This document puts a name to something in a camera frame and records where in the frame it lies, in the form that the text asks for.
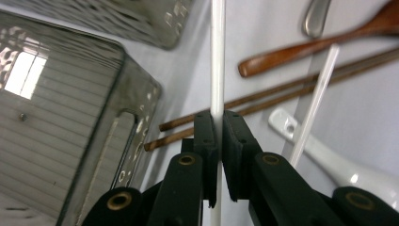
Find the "brass insert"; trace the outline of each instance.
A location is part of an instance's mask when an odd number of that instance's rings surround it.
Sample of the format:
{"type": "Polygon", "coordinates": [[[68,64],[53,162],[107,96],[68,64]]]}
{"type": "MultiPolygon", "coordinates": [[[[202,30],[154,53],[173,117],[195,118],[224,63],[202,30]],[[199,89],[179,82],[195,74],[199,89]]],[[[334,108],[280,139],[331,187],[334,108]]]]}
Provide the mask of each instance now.
{"type": "Polygon", "coordinates": [[[275,165],[279,164],[279,159],[271,154],[264,155],[262,159],[265,163],[267,163],[269,165],[275,166],[275,165]]]}
{"type": "Polygon", "coordinates": [[[345,195],[345,197],[349,201],[349,203],[355,205],[359,209],[364,209],[364,210],[375,209],[374,202],[360,193],[349,192],[345,195]]]}
{"type": "Polygon", "coordinates": [[[196,162],[196,159],[191,155],[184,155],[179,158],[179,163],[184,166],[193,165],[196,162]]]}
{"type": "Polygon", "coordinates": [[[110,210],[118,211],[128,206],[131,202],[132,195],[129,192],[121,191],[120,193],[111,197],[106,203],[106,206],[110,210]]]}

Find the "white ceramic spoon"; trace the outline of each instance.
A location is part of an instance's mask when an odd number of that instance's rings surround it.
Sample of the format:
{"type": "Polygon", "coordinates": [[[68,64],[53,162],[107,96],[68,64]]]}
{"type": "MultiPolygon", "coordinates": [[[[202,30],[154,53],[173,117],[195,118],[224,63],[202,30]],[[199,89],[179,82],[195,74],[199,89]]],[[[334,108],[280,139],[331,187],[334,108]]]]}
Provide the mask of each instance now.
{"type": "MultiPolygon", "coordinates": [[[[284,109],[277,108],[272,112],[269,125],[287,140],[296,142],[300,124],[284,109]]],[[[338,186],[365,189],[399,212],[399,180],[395,176],[350,161],[331,151],[312,135],[308,136],[304,151],[338,186]]]]}

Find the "wooden spoon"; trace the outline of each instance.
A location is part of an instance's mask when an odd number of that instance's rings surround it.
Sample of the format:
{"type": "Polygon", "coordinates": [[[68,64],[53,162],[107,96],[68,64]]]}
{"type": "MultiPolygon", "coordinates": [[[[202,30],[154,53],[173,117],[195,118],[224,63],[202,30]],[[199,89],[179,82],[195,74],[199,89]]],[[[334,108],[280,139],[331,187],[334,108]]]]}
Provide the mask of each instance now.
{"type": "Polygon", "coordinates": [[[329,45],[359,37],[399,34],[399,0],[390,0],[368,23],[350,32],[327,39],[312,40],[303,44],[263,53],[242,61],[238,71],[243,77],[262,73],[281,64],[322,51],[329,45]]]}

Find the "spoon handle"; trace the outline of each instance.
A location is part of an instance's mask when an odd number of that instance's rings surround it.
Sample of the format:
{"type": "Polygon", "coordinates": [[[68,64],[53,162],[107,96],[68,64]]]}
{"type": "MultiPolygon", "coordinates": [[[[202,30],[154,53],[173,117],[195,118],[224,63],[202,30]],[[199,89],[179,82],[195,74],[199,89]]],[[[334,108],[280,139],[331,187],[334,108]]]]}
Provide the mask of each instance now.
{"type": "Polygon", "coordinates": [[[344,40],[354,39],[359,35],[364,35],[358,30],[340,36],[328,39],[311,40],[303,44],[279,49],[271,53],[262,53],[257,56],[248,58],[238,65],[238,71],[242,77],[251,77],[255,74],[262,73],[281,64],[309,56],[328,48],[331,44],[342,42],[344,40]]]}

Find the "wooden chopstick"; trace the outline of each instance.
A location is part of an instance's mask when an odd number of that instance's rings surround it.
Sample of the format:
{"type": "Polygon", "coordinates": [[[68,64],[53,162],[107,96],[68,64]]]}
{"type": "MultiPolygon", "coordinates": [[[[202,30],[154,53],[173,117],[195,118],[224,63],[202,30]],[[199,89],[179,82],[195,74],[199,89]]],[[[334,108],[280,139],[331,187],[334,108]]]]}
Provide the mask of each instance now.
{"type": "MultiPolygon", "coordinates": [[[[356,62],[353,62],[353,63],[350,63],[350,64],[343,65],[341,67],[338,67],[338,68],[336,68],[334,70],[334,74],[341,74],[341,73],[344,73],[346,70],[348,70],[350,68],[360,67],[360,65],[363,65],[363,64],[366,64],[366,63],[369,64],[370,61],[371,61],[371,58],[374,59],[375,57],[378,57],[378,56],[379,55],[368,57],[368,58],[364,58],[362,60],[359,60],[359,61],[356,61],[356,62]]],[[[319,76],[318,73],[315,73],[315,74],[312,74],[312,75],[309,75],[309,76],[306,76],[306,77],[302,77],[302,78],[296,79],[294,81],[287,82],[287,83],[279,85],[277,87],[273,87],[271,89],[266,89],[266,90],[263,90],[263,91],[260,91],[260,92],[257,92],[257,93],[253,93],[253,94],[248,95],[246,97],[242,97],[242,98],[239,98],[239,99],[235,99],[233,101],[229,101],[229,102],[224,104],[224,108],[225,109],[230,109],[230,108],[233,108],[233,107],[238,106],[238,105],[242,105],[242,104],[245,104],[245,103],[248,103],[248,102],[251,102],[251,101],[255,101],[255,100],[259,100],[259,99],[271,96],[272,94],[276,94],[276,93],[278,93],[280,91],[284,91],[286,89],[292,89],[292,88],[294,88],[296,86],[303,86],[306,83],[315,82],[315,81],[317,81],[318,76],[319,76]]],[[[162,123],[162,124],[159,125],[159,130],[164,132],[164,131],[176,128],[176,127],[178,127],[180,125],[183,125],[183,124],[186,124],[186,123],[190,123],[191,121],[194,120],[194,116],[197,113],[201,112],[201,111],[198,111],[196,113],[192,113],[192,114],[187,115],[187,116],[180,117],[180,118],[175,119],[173,121],[168,121],[168,122],[162,123]]]]}
{"type": "MultiPolygon", "coordinates": [[[[396,47],[396,48],[394,48],[394,49],[392,49],[390,51],[387,51],[387,52],[384,52],[384,53],[381,53],[381,54],[377,54],[377,55],[374,55],[374,56],[370,56],[370,57],[364,58],[362,60],[358,60],[358,61],[353,62],[353,63],[346,64],[346,65],[344,65],[342,67],[339,67],[339,68],[334,70],[334,72],[333,72],[333,74],[331,76],[329,85],[335,84],[335,83],[338,83],[338,82],[342,82],[343,80],[346,80],[346,79],[348,79],[350,77],[353,77],[355,75],[359,75],[359,74],[361,74],[363,72],[366,72],[366,71],[371,70],[373,68],[376,68],[378,66],[381,66],[381,65],[387,64],[389,62],[392,62],[392,61],[394,61],[397,58],[399,58],[399,47],[396,47]]],[[[249,95],[247,97],[240,98],[240,99],[228,102],[228,103],[225,104],[225,108],[228,109],[228,108],[231,108],[232,106],[237,106],[237,105],[241,105],[241,104],[247,103],[249,101],[258,100],[258,99],[263,98],[265,96],[277,93],[278,91],[290,89],[290,88],[293,88],[293,87],[298,86],[298,85],[304,85],[304,83],[314,82],[314,81],[317,80],[317,77],[318,77],[318,74],[313,74],[313,75],[307,76],[305,78],[296,79],[293,82],[289,82],[289,83],[283,84],[281,86],[278,86],[278,87],[275,87],[275,88],[272,88],[272,89],[267,89],[265,91],[249,95]]],[[[266,109],[266,108],[268,108],[270,106],[277,105],[277,104],[280,104],[282,102],[291,100],[291,99],[293,99],[295,97],[299,97],[299,96],[302,96],[302,95],[305,95],[305,94],[312,93],[313,90],[314,90],[314,87],[315,87],[314,84],[307,85],[307,86],[305,86],[302,89],[297,89],[295,91],[289,92],[288,94],[281,95],[280,97],[276,97],[276,98],[274,98],[272,100],[269,100],[269,101],[266,101],[264,103],[261,103],[261,104],[258,104],[258,105],[253,105],[253,106],[241,109],[241,110],[237,111],[237,113],[240,114],[241,116],[246,116],[248,114],[252,114],[254,112],[266,109]]],[[[189,118],[194,118],[194,115],[195,114],[189,115],[189,116],[185,116],[185,117],[181,118],[181,119],[185,118],[184,120],[178,119],[179,121],[177,123],[174,122],[172,124],[183,124],[182,121],[187,121],[187,119],[189,119],[189,118]]],[[[157,139],[155,141],[146,143],[144,145],[144,149],[147,152],[149,152],[149,151],[152,151],[152,150],[154,150],[154,149],[156,149],[158,147],[162,147],[164,145],[167,145],[167,144],[169,144],[171,142],[177,141],[177,140],[182,139],[184,137],[190,137],[193,134],[194,134],[194,128],[192,127],[192,128],[183,130],[182,132],[179,132],[179,133],[176,133],[176,134],[173,134],[173,135],[170,135],[170,136],[167,136],[167,137],[163,137],[163,138],[157,139]]]]}

